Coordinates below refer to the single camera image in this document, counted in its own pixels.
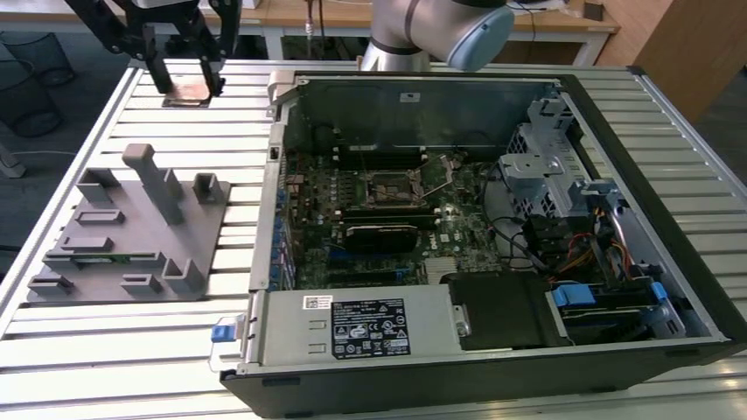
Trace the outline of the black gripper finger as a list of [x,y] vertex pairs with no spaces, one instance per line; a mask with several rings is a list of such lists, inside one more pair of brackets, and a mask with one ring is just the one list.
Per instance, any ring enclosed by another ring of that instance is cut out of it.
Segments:
[[220,96],[226,83],[220,77],[220,70],[236,50],[239,41],[240,1],[219,0],[208,1],[208,4],[220,20],[219,37],[215,38],[211,34],[199,1],[188,2],[191,8],[187,14],[184,37],[200,59],[200,69],[210,95]]
[[66,0],[83,24],[98,37],[103,46],[115,54],[126,53],[140,60],[151,75],[155,86],[162,94],[172,92],[172,79],[164,64],[164,59],[155,46],[155,29],[148,24],[144,28],[147,36],[144,42],[127,40],[126,5],[138,4],[140,7],[156,7],[172,4],[171,1],[84,1]]

